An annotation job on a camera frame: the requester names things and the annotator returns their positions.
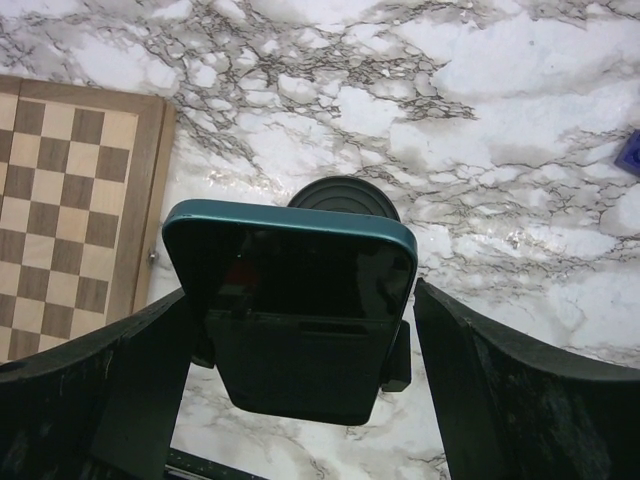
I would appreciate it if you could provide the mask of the black round-base phone stand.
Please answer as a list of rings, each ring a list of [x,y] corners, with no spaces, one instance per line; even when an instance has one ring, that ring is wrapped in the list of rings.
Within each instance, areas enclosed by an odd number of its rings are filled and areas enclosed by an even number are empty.
[[[417,245],[380,189],[330,177],[284,207],[194,201],[168,234],[188,239],[175,265],[231,394],[410,384]]]

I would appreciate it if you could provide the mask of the teal smartphone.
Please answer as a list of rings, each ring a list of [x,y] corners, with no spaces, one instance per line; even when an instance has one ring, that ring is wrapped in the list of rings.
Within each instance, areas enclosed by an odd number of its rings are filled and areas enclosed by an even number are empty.
[[[417,241],[372,215],[190,199],[162,238],[231,402],[365,424],[417,271]]]

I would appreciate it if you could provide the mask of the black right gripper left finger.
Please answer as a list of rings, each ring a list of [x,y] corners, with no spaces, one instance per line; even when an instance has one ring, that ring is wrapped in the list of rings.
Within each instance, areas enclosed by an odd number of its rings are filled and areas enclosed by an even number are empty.
[[[4,479],[160,479],[193,349],[181,290],[1,368]]]

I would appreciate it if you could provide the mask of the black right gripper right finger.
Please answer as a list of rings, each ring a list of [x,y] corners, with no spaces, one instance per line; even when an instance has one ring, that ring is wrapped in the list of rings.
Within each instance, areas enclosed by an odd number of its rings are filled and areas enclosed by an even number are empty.
[[[637,369],[541,342],[424,280],[414,315],[452,478],[638,478]]]

